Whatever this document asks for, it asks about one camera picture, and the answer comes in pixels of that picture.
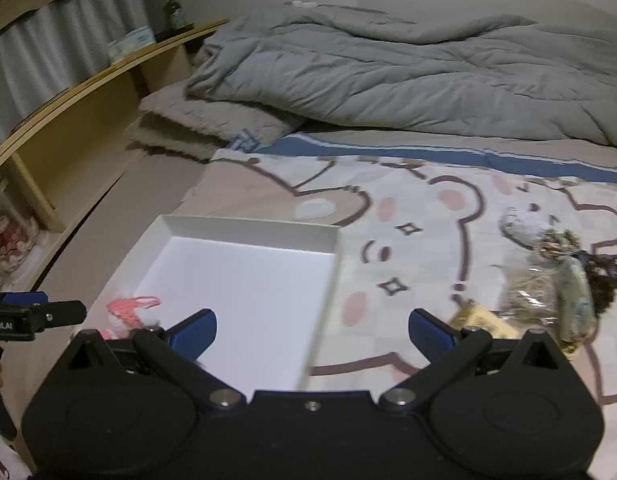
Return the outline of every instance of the gray comforter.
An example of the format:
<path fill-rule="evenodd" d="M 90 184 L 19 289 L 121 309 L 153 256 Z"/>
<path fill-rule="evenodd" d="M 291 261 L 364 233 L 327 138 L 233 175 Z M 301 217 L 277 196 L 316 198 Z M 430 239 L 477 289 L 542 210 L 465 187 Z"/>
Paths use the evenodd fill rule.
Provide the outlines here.
<path fill-rule="evenodd" d="M 280 6 L 230 22 L 207 47 L 194 96 L 342 126 L 617 145 L 617 30 Z"/>

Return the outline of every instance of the bed sheet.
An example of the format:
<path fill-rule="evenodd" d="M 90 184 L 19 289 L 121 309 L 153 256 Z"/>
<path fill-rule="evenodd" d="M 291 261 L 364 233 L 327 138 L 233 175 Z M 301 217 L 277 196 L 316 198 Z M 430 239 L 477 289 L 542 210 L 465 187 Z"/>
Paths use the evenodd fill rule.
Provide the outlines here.
<path fill-rule="evenodd" d="M 288 156 L 291 148 L 305 155 Z M 506 208 L 572 229 L 588 251 L 617 255 L 617 150 L 558 146 L 563 156 L 551 160 L 493 146 L 388 148 L 296 134 L 259 153 L 219 150 L 176 210 L 342 227 L 343 266 L 308 389 L 368 389 L 377 396 L 426 366 L 407 333 L 413 308 L 449 320 L 458 303 L 473 298 L 495 310 L 506 263 L 527 251 L 499 231 Z M 424 152 L 414 156 L 414 150 Z M 584 160 L 571 157 L 577 154 Z M 468 164 L 437 162 L 441 156 L 472 158 Z M 498 165 L 507 171 L 493 169 Z M 533 167 L 539 170 L 526 171 Z M 605 415 L 604 442 L 591 472 L 617 480 L 617 300 L 573 363 Z"/>

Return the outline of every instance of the white tray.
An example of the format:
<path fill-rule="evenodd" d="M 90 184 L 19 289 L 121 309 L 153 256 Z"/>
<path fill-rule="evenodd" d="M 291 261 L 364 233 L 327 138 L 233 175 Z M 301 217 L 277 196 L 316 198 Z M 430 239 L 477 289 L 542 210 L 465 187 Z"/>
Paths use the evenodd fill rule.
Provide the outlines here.
<path fill-rule="evenodd" d="M 202 308 L 218 318 L 200 364 L 251 397 L 302 387 L 337 271 L 338 229 L 164 215 L 130 250 L 83 328 L 108 328 L 106 304 L 157 296 L 168 329 Z"/>

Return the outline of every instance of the wooden bed frame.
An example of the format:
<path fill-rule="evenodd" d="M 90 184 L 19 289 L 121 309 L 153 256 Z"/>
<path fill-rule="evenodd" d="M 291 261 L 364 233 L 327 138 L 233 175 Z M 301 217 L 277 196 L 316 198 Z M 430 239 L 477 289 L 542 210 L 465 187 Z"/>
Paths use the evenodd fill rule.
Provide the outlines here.
<path fill-rule="evenodd" d="M 0 145 L 0 179 L 14 181 L 50 238 L 4 284 L 26 291 L 89 211 L 144 156 L 124 130 L 141 98 L 191 75 L 190 57 L 228 20 L 153 44 L 69 89 L 23 120 Z"/>

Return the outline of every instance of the gray curtain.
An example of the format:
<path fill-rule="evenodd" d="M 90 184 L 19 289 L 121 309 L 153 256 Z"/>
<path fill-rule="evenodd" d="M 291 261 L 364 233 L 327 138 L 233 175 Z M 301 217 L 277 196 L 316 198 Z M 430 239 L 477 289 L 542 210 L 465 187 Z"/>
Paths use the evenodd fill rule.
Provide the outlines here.
<path fill-rule="evenodd" d="M 108 43 L 143 25 L 143 0 L 56 0 L 0 31 L 0 144 L 32 111 L 109 66 Z"/>

